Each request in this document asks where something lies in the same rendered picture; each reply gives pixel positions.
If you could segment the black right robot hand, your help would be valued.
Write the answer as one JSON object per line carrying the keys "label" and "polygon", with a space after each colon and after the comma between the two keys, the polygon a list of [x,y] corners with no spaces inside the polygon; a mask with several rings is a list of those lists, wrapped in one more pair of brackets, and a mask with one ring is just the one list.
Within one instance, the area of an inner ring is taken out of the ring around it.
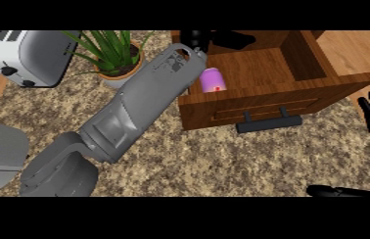
{"label": "black right robot hand", "polygon": [[[367,129],[370,131],[370,93],[369,97],[358,97],[357,103],[364,113],[364,119],[367,124]],[[370,191],[344,188],[344,187],[330,187],[327,185],[310,185],[307,187],[307,194],[313,197],[366,197],[370,198]]]}

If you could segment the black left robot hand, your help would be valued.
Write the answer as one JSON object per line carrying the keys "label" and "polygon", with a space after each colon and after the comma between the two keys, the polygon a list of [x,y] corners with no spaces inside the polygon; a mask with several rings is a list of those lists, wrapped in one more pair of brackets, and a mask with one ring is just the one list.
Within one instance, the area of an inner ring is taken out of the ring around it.
{"label": "black left robot hand", "polygon": [[233,50],[242,50],[257,42],[252,35],[236,32],[234,30],[181,30],[180,41],[192,50],[208,52],[208,46],[215,45]]}

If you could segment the open brown wooden drawer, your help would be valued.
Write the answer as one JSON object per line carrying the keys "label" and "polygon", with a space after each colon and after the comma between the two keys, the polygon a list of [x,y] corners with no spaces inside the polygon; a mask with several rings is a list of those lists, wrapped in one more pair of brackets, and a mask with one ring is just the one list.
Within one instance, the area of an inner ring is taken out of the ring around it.
{"label": "open brown wooden drawer", "polygon": [[[245,30],[242,33],[257,38],[242,50],[208,46],[206,65],[220,70],[226,90],[339,76],[317,42],[323,34],[318,30]],[[196,82],[186,95],[201,93]]]}

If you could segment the purple can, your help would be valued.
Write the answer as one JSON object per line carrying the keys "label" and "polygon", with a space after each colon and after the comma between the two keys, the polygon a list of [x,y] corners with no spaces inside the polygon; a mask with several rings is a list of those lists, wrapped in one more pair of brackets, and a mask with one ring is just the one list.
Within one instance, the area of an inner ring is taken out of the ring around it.
{"label": "purple can", "polygon": [[202,72],[199,81],[204,93],[217,92],[227,89],[223,74],[215,68],[209,68]]}

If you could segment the brown wooden drawer front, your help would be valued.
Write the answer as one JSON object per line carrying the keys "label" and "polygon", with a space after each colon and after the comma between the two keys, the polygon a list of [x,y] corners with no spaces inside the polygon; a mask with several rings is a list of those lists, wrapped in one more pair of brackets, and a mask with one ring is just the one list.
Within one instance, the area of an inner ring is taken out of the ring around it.
{"label": "brown wooden drawer front", "polygon": [[193,130],[245,121],[280,117],[285,107],[290,116],[318,112],[370,85],[370,72],[190,94],[178,98],[183,128]]}

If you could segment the green leafy plant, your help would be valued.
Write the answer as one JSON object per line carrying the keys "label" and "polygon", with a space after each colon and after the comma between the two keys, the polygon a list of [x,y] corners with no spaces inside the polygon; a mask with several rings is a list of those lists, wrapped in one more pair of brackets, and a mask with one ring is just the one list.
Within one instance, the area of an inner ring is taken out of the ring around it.
{"label": "green leafy plant", "polygon": [[62,30],[62,33],[93,54],[93,57],[89,57],[83,53],[69,51],[69,54],[94,65],[96,69],[91,73],[97,73],[106,78],[119,78],[139,68],[139,63],[143,61],[145,44],[155,31],[146,34],[139,46],[131,41],[128,30],[91,30],[91,37],[83,31],[74,34],[69,30]]}

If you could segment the white and terracotta plant pot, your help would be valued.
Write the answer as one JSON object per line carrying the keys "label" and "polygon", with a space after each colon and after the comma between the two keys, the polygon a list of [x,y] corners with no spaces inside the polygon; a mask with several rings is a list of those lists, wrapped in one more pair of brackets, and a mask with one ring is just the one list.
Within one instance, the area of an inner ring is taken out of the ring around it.
{"label": "white and terracotta plant pot", "polygon": [[145,53],[139,51],[139,43],[131,41],[130,57],[134,56],[139,56],[137,61],[131,65],[117,67],[115,72],[108,72],[99,67],[94,67],[94,71],[99,73],[99,77],[109,87],[119,88],[122,84],[133,78],[146,64]]}

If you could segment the pale wooden cabinet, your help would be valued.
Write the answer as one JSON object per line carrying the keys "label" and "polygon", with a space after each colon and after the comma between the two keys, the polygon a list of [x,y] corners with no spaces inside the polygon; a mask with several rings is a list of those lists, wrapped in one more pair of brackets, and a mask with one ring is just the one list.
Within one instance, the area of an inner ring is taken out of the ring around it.
{"label": "pale wooden cabinet", "polygon": [[338,75],[370,72],[370,30],[327,30],[318,44]]}

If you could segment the silver toaster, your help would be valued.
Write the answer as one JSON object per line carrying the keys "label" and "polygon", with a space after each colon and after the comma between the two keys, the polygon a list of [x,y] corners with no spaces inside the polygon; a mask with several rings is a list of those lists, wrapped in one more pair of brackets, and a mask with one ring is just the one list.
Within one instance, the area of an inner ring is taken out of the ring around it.
{"label": "silver toaster", "polygon": [[21,87],[55,87],[77,45],[61,30],[0,30],[0,73]]}

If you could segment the grey rounded robot body part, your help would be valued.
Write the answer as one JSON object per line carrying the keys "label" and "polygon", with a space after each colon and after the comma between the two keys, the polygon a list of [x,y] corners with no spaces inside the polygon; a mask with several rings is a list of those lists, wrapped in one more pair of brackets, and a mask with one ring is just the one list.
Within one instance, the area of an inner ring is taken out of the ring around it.
{"label": "grey rounded robot body part", "polygon": [[0,124],[0,188],[7,185],[24,168],[28,152],[27,133],[19,128]]}

